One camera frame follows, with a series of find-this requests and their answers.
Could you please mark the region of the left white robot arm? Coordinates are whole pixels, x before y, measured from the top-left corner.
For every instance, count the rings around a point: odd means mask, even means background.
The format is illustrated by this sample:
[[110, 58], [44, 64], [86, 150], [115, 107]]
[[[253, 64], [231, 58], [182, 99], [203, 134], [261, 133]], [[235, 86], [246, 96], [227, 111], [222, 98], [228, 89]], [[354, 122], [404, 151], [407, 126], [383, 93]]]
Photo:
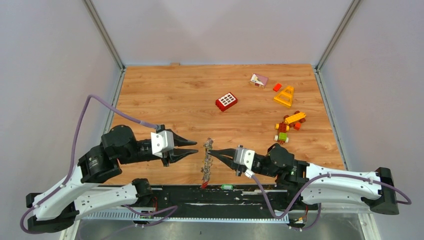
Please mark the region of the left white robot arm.
[[137, 140], [129, 126], [117, 125], [78, 160], [69, 176], [46, 192], [26, 196], [26, 206], [33, 214], [22, 227], [31, 234], [56, 233], [104, 209], [133, 204], [149, 206], [154, 196], [145, 178], [97, 194], [90, 190], [120, 175], [122, 165], [159, 160], [167, 167], [195, 154], [195, 145], [195, 141], [163, 125], [143, 140]]

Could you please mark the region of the large grey toothed keyring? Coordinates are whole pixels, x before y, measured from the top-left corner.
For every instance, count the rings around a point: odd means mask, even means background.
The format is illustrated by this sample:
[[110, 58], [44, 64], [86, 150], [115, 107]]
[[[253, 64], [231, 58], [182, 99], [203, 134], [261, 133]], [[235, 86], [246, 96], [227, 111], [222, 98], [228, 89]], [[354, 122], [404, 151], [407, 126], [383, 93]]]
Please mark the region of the large grey toothed keyring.
[[213, 149], [214, 140], [210, 137], [203, 143], [203, 147], [205, 149], [205, 157], [203, 160], [203, 167], [201, 168], [201, 173], [203, 174], [202, 183], [206, 181], [210, 181], [211, 177], [211, 166], [213, 165], [213, 159], [211, 155], [208, 154], [209, 150]]

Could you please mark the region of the red key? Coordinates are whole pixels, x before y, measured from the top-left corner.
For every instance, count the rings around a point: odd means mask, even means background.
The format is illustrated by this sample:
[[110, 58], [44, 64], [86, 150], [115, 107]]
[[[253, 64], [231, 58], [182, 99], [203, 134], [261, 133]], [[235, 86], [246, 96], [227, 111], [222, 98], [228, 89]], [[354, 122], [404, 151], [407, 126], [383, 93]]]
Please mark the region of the red key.
[[201, 189], [205, 189], [208, 186], [209, 182], [208, 181], [204, 181], [201, 185], [200, 188]]

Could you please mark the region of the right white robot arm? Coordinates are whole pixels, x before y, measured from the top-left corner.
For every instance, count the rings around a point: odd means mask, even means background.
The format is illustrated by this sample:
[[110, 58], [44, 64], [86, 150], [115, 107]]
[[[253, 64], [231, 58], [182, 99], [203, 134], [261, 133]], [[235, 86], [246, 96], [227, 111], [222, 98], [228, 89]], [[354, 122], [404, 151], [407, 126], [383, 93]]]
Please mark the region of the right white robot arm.
[[208, 153], [237, 176], [275, 178], [276, 184], [288, 191], [285, 201], [292, 209], [303, 204], [343, 203], [368, 206], [371, 212], [382, 215], [399, 214], [392, 172], [386, 167], [369, 172], [327, 168], [297, 160], [278, 143], [270, 146], [265, 155], [242, 146]]

